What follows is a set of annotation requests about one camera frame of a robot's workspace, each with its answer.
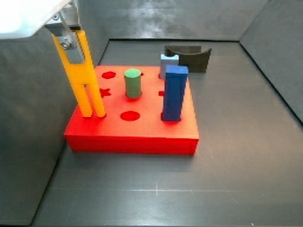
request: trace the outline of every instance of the gray floor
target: gray floor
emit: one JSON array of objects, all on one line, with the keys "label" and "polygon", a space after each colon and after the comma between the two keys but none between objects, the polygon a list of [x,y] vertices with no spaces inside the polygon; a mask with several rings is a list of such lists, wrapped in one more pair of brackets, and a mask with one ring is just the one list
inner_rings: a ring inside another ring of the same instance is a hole
[{"label": "gray floor", "polygon": [[301,126],[238,43],[112,41],[101,64],[158,65],[165,44],[213,48],[190,74],[196,155],[66,147],[33,225],[303,225]]}]

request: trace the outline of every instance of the metal enclosure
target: metal enclosure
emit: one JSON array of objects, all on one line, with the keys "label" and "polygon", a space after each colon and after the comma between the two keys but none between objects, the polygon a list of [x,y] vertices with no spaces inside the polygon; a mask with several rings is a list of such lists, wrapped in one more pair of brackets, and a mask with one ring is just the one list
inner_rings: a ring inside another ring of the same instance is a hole
[{"label": "metal enclosure", "polygon": [[303,121],[303,1],[271,0],[240,44]]},{"label": "metal enclosure", "polygon": [[267,0],[84,0],[114,39],[237,41]]},{"label": "metal enclosure", "polygon": [[36,213],[74,101],[45,29],[0,50],[0,224],[17,225]]}]

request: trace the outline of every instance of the red peg board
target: red peg board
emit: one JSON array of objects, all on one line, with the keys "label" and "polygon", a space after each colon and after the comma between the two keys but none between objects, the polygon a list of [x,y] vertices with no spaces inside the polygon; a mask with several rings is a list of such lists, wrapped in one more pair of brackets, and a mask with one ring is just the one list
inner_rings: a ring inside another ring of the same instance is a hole
[{"label": "red peg board", "polygon": [[[124,71],[141,71],[141,96],[126,98]],[[65,138],[74,152],[193,155],[198,141],[193,102],[186,82],[181,121],[161,121],[164,80],[158,67],[96,67],[106,117],[82,118],[78,107]]]}]

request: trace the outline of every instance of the blue rectangular block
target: blue rectangular block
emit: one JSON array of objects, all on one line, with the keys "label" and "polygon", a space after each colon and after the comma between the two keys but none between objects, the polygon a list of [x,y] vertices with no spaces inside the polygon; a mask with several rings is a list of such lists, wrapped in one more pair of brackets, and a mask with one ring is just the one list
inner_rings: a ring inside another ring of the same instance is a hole
[{"label": "blue rectangular block", "polygon": [[162,99],[162,121],[180,121],[182,110],[182,95],[188,68],[178,66],[165,67],[165,85]]}]

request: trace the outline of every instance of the black object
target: black object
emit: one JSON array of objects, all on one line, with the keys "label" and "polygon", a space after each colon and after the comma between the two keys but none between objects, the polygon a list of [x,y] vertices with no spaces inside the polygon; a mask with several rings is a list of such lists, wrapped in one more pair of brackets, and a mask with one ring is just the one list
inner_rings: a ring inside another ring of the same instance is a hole
[{"label": "black object", "polygon": [[166,57],[178,55],[178,66],[188,67],[189,73],[205,73],[212,49],[201,52],[201,46],[165,46]]}]

